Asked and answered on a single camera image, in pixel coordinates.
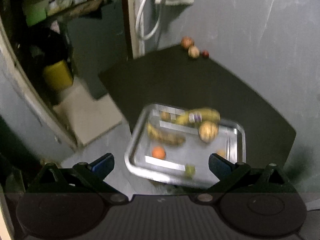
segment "yellow bucket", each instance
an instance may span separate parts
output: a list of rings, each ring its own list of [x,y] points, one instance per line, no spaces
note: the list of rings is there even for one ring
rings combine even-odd
[[[55,91],[61,91],[73,84],[73,78],[65,60],[46,66],[43,70],[43,78],[47,85]]]

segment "silver tray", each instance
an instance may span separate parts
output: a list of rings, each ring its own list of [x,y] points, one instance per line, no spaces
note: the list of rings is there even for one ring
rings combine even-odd
[[[217,137],[207,144],[200,140],[197,129],[162,121],[161,111],[171,113],[172,118],[185,112],[158,104],[143,109],[124,155],[126,166],[131,173],[168,184],[209,188],[219,181],[209,170],[208,160],[212,153],[225,150],[226,159],[230,162],[245,162],[245,134],[239,124],[221,119]],[[181,146],[153,141],[148,137],[147,122],[161,130],[182,134],[186,141]],[[151,156],[152,148],[158,145],[164,147],[166,160]],[[192,179],[184,174],[186,164],[196,168]]]

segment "bolt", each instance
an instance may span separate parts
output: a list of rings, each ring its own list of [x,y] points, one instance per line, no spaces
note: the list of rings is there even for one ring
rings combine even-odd
[[[200,195],[198,195],[197,198],[201,202],[210,202],[211,200],[213,200],[213,197],[210,194],[207,194],[207,193],[200,194]]]
[[[112,202],[118,202],[118,203],[120,203],[120,202],[124,202],[124,201],[126,200],[126,197],[125,197],[125,195],[123,195],[123,194],[113,194],[113,195],[110,197],[110,200],[111,200]]]

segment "gray wall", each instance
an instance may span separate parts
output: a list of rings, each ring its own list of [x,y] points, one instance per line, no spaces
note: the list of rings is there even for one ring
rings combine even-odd
[[[0,149],[7,158],[28,163],[30,157],[62,161],[73,151],[55,141],[52,130],[33,112],[7,73],[0,52]]]
[[[163,16],[158,48],[191,36],[260,93],[297,131],[287,173],[320,189],[320,0],[195,0]]]

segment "red ball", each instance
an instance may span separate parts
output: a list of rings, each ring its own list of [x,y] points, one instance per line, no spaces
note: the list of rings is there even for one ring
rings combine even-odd
[[[209,57],[209,51],[207,51],[207,50],[202,51],[202,57],[208,58]]]

